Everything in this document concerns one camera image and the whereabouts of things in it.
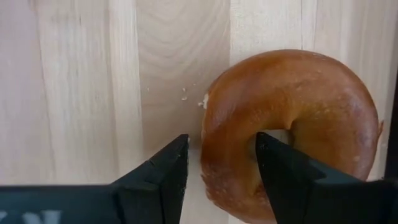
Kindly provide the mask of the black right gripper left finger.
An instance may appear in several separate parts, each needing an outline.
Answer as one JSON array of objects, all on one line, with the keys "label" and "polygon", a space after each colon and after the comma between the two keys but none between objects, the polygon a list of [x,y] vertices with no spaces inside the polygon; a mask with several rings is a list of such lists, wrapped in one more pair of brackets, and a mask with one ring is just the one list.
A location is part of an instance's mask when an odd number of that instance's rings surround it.
[{"label": "black right gripper left finger", "polygon": [[188,178],[189,137],[181,134],[115,180],[121,224],[179,224]]}]

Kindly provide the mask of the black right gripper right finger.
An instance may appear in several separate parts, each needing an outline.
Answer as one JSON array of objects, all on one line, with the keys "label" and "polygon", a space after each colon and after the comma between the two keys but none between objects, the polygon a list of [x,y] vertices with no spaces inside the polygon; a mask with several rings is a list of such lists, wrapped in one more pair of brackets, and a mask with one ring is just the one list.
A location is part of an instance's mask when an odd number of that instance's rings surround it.
[{"label": "black right gripper right finger", "polygon": [[333,173],[332,166],[264,132],[256,134],[255,152],[277,224],[335,224],[330,206],[313,201],[315,182]]}]

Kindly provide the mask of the brown bagel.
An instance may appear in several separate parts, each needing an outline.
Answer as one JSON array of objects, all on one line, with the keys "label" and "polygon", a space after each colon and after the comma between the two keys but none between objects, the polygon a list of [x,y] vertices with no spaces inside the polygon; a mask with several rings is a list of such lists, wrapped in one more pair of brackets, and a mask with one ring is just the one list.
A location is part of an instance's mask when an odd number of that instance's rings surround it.
[{"label": "brown bagel", "polygon": [[383,129],[357,74],[300,49],[270,50],[234,64],[211,83],[202,104],[206,196],[248,224],[276,224],[254,149],[258,132],[287,131],[294,148],[366,180]]}]

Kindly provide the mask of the black aluminium table frame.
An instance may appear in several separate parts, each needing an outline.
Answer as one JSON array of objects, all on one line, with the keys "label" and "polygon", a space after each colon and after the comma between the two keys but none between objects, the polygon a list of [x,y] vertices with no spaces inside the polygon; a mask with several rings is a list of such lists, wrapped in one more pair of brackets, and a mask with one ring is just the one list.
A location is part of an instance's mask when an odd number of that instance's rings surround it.
[{"label": "black aluminium table frame", "polygon": [[398,178],[398,70],[384,177],[387,179]]}]

